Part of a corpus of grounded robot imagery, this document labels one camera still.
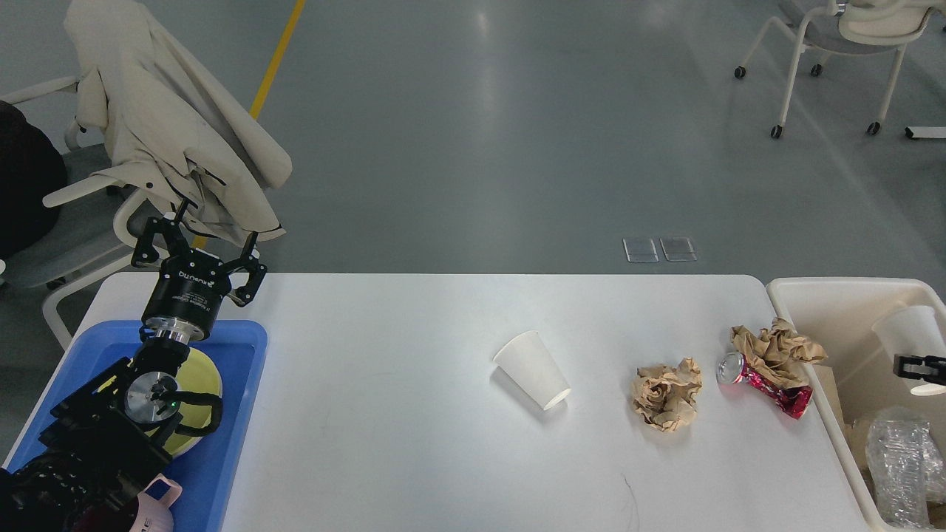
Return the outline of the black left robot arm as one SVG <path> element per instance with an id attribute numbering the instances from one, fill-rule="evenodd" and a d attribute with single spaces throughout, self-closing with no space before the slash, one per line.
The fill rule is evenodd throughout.
<path id="1" fill-rule="evenodd" d="M 229 262 L 189 245 L 180 230 L 189 205 L 183 199 L 173 218 L 149 219 L 132 253 L 135 268 L 161 264 L 141 347 L 57 404 L 38 438 L 44 452 L 2 472 L 4 531 L 67 531 L 93 508 L 121 511 L 168 467 L 173 434 L 206 437 L 220 427 L 222 397 L 182 388 L 177 373 L 192 341 L 210 336 L 223 300 L 253 302 L 267 268 L 254 253 L 256 231 Z"/>

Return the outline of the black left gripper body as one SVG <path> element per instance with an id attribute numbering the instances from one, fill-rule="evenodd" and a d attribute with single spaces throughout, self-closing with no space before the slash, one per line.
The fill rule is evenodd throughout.
<path id="1" fill-rule="evenodd" d="M 166 257 L 146 304 L 146 329 L 182 330 L 190 341 L 209 338 L 224 296 L 232 290 L 222 260 L 203 250 Z"/>

